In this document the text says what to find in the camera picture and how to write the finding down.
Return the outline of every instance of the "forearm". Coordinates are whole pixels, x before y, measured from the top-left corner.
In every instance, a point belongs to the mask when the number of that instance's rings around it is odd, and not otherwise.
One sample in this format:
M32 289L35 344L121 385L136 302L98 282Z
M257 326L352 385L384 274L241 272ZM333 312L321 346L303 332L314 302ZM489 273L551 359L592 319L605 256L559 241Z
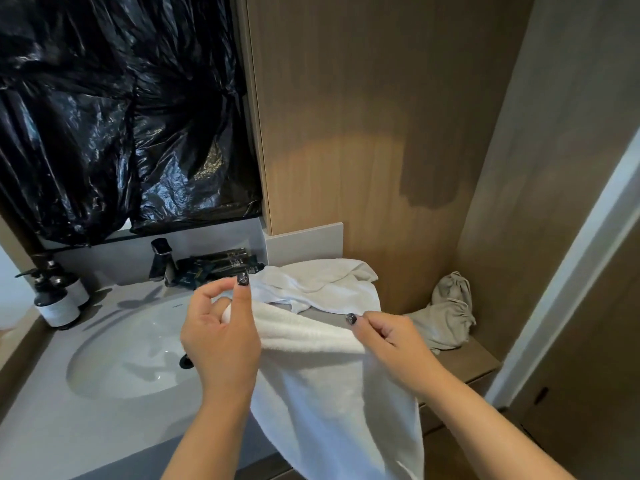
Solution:
M163 480L230 480L236 473L251 395L203 401Z
M572 478L473 389L443 367L433 373L422 391L426 402L482 480Z

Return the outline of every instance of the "white towel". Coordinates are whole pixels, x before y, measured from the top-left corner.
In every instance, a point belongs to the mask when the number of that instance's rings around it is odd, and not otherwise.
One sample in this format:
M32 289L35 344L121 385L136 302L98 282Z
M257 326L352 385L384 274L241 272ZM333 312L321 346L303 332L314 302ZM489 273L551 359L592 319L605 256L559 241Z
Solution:
M457 271L444 276L431 294L431 304L406 316L434 353L460 347L469 340L471 325L476 324L469 282Z
M252 307L263 352L251 411L284 459L307 480L422 480L416 400L352 332Z
M266 266L250 276L253 299L287 303L292 313L313 306L324 312L362 315L380 311L372 268L356 259L316 259L282 267Z

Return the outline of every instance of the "towel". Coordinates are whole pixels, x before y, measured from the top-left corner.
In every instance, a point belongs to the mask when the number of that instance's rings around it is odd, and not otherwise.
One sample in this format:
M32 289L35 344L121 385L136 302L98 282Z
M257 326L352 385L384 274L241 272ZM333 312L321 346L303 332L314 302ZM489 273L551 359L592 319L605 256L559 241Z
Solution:
M372 268L356 259L316 259L282 267L266 266L250 275L253 299L286 303L292 313L313 306L335 314L380 311Z
M324 289L327 276L293 279L297 298ZM251 411L284 459L307 480L422 480L416 400L352 332L258 301L252 308L263 352Z
M469 328L476 324L469 282L457 271L444 276L431 294L431 304L406 316L434 353L460 347L468 342Z

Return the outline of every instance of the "white oval sink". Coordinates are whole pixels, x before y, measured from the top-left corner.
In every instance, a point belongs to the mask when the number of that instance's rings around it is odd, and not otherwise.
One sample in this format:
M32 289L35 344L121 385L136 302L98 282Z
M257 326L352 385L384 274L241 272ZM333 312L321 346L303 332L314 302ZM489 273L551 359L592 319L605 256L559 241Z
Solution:
M115 319L78 348L67 381L78 395L131 398L154 394L194 378L179 366L180 329L191 293L164 298Z

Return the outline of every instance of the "hand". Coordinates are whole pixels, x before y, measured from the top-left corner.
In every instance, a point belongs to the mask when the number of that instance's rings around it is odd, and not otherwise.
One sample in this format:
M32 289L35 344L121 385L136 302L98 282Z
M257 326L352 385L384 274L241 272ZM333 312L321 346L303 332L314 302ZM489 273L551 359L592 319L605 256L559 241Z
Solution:
M409 317L366 312L357 317L353 334L414 395L427 394L443 369Z
M251 288L238 284L241 276L214 281L194 291L182 326L180 341L200 376L203 403L220 398L250 399L253 393L260 337L253 321ZM212 298L231 289L233 300L220 298L211 303ZM231 320L224 324L221 317L229 303Z

